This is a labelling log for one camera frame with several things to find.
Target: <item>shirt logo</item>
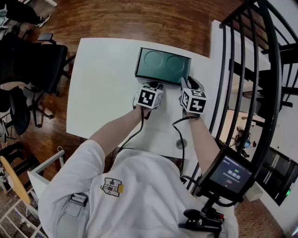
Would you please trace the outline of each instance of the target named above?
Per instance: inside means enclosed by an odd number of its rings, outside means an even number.
[[[123,193],[123,184],[120,180],[105,178],[101,189],[108,195],[119,197],[120,193]]]

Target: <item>dark green tray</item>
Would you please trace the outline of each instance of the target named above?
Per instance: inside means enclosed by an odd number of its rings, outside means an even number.
[[[135,76],[180,85],[187,79],[191,58],[169,52],[140,48]]]

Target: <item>device screen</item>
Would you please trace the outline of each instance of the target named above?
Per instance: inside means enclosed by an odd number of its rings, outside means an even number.
[[[225,156],[210,179],[235,193],[239,193],[250,177],[251,171]]]

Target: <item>white t-shirt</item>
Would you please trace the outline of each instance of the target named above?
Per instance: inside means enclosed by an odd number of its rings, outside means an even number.
[[[80,192],[89,192],[88,238],[205,238],[210,234],[178,227],[187,220],[183,212],[200,211],[207,198],[195,198],[186,190],[173,162],[149,152],[125,149],[112,169],[103,173],[104,160],[102,148],[87,140],[49,183],[39,200],[39,217],[50,238],[62,206],[70,195]],[[228,237],[237,238],[234,207],[213,207],[224,214]]]

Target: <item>window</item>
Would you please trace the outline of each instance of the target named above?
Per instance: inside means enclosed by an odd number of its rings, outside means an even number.
[[[271,148],[268,150],[257,182],[281,205],[298,176],[298,164],[282,153]]]

